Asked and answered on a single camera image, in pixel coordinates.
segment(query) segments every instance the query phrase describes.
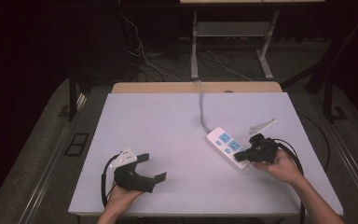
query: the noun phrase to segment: power outlet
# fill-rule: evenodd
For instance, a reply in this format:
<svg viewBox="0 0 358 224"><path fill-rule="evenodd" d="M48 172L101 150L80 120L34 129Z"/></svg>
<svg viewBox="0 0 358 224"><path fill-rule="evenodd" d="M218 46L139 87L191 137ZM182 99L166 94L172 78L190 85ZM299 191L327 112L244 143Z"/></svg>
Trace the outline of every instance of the power outlet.
<svg viewBox="0 0 358 224"><path fill-rule="evenodd" d="M213 131L208 133L208 135L206 135L206 139L212 148L237 170L247 170L252 166L249 161L235 160L234 154L244 151L245 147L243 147L223 129L215 128Z"/></svg>

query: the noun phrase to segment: wooden table edge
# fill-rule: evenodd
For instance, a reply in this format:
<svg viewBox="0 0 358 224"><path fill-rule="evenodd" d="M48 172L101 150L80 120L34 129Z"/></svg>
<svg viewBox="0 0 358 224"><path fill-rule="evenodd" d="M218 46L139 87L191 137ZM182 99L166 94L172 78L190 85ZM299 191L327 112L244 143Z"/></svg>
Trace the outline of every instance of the wooden table edge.
<svg viewBox="0 0 358 224"><path fill-rule="evenodd" d="M279 83L264 82L202 82L205 92L282 92ZM119 82L112 93L201 92L199 82Z"/></svg>

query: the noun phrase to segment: metal stand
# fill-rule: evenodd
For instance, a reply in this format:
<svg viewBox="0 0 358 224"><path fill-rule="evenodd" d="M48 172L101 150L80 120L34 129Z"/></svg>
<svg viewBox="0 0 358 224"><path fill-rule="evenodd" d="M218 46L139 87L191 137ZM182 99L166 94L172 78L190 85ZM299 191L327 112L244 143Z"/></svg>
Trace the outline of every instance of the metal stand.
<svg viewBox="0 0 358 224"><path fill-rule="evenodd" d="M256 51L257 58L263 69L266 79L273 79L266 53L269 48L275 24L278 19L279 10L275 10L270 21L249 21L249 22L218 22L218 21L197 21L197 11L194 12L193 36L191 49L191 78L198 79L199 71L197 64L197 36L264 36L263 47Z"/></svg>

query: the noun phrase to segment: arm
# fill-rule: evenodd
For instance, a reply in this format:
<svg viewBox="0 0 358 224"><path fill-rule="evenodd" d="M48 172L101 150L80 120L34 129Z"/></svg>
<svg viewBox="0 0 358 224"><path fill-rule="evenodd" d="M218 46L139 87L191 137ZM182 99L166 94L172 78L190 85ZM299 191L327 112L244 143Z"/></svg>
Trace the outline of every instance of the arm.
<svg viewBox="0 0 358 224"><path fill-rule="evenodd" d="M115 186L112 189L103 213L98 219L98 224L114 224L120 215L127 210L135 198L141 194L143 194L141 191L126 190L119 186Z"/></svg>
<svg viewBox="0 0 358 224"><path fill-rule="evenodd" d="M290 156L283 150L278 150L273 164L256 162L254 167L267 171L279 181L292 186L315 223L344 223L310 182L298 171Z"/></svg>

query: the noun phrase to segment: power cord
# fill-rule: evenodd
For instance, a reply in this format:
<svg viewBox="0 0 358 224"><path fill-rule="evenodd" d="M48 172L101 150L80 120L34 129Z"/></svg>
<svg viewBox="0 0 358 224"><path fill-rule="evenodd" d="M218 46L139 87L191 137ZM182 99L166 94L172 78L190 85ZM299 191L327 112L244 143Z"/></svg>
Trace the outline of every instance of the power cord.
<svg viewBox="0 0 358 224"><path fill-rule="evenodd" d="M202 127L205 129L206 133L210 133L212 131L211 128L208 127L208 125L206 125L205 119L204 119L204 115L203 115L203 98L204 98L204 87L203 84L200 80L194 80L194 82L199 82L200 84L200 120L201 120L201 124Z"/></svg>
<svg viewBox="0 0 358 224"><path fill-rule="evenodd" d="M118 155L120 155L120 154L117 154L116 156L114 156L114 157L109 159L109 161L107 162L107 164L105 165L105 167L103 169L103 174L101 175L101 198L103 200L103 207L106 206L107 197L109 196L109 194L112 191L112 189L116 186L116 185L114 185L112 187L112 189L109 191L109 193L106 195L106 171L107 171L107 168L109 167L110 162L115 160L118 157Z"/></svg>
<svg viewBox="0 0 358 224"><path fill-rule="evenodd" d="M297 166L297 169L299 170L299 172L304 175L304 171L301 165L300 160L298 159L297 153L295 151L295 149L287 142L283 141L282 139L272 139L272 140L276 140L276 141L281 141L284 142L285 144L287 144L292 150L293 152L284 144L282 143L278 143L278 147L280 147L283 151L285 151L287 154L289 154L289 156L292 158L293 162L295 163L295 165ZM304 204L301 202L300 205L300 219L298 221L299 224L304 224L305 222L305 206Z"/></svg>

